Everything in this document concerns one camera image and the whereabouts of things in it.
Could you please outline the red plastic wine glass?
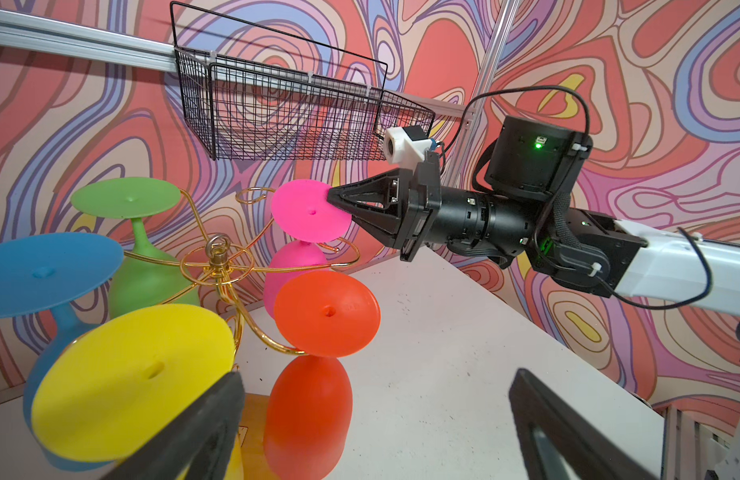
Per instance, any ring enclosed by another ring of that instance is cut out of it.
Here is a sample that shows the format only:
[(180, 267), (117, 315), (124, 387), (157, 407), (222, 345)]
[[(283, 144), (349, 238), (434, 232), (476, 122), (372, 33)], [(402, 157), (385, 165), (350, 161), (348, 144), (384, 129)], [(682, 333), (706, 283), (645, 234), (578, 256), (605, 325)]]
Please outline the red plastic wine glass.
[(281, 479), (323, 479), (343, 455), (353, 416), (353, 389), (341, 360), (374, 339), (381, 309), (362, 282), (315, 271), (282, 287), (274, 319), (302, 353), (273, 386), (265, 458)]

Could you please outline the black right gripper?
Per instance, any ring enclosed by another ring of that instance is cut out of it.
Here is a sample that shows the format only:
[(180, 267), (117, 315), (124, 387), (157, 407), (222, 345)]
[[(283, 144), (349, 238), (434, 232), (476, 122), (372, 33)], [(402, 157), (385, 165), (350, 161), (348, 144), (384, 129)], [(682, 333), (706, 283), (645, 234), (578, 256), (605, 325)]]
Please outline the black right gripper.
[(440, 155), (429, 150), (415, 170), (393, 169), (333, 187), (328, 202), (382, 245), (400, 250), (412, 262), (427, 240), (442, 205)]

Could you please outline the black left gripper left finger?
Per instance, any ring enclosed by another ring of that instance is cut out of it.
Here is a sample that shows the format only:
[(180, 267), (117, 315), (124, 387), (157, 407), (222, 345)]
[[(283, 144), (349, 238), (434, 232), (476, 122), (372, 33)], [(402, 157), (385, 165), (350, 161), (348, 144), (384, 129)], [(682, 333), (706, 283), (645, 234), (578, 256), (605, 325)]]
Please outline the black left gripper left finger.
[(231, 372), (107, 479), (243, 479), (239, 425), (246, 392), (241, 374)]

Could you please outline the pink plastic wine glass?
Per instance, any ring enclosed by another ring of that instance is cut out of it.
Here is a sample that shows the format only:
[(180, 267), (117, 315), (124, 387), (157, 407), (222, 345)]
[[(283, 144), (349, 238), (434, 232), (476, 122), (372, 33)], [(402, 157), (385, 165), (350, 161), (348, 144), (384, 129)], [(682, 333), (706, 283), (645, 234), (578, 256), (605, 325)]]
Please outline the pink plastic wine glass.
[(347, 233), (352, 217), (328, 202), (331, 186), (316, 180), (302, 179), (281, 186), (270, 198), (276, 224), (293, 240), (280, 248), (269, 263), (266, 274), (264, 307), (274, 314), (276, 298), (290, 280), (303, 275), (295, 267), (325, 265), (326, 254), (321, 243), (332, 242)]

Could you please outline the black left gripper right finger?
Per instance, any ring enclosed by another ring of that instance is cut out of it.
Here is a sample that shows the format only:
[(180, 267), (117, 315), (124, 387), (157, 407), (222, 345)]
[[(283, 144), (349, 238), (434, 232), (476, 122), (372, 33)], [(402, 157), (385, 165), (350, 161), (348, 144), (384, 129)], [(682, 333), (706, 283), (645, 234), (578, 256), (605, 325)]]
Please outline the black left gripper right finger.
[(509, 390), (524, 466), (531, 479), (654, 479), (531, 371)]

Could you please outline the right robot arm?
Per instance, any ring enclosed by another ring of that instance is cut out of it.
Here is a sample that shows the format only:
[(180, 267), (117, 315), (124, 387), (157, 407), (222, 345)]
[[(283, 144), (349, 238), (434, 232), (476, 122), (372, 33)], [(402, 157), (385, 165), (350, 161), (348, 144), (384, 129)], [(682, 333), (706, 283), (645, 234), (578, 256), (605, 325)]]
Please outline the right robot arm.
[(557, 284), (652, 311), (694, 306), (739, 318), (740, 245), (667, 232), (571, 206), (591, 137), (507, 118), (484, 151), (483, 180), (446, 187), (438, 154), (334, 187), (328, 202), (405, 261), (425, 244), (501, 268), (526, 254)]

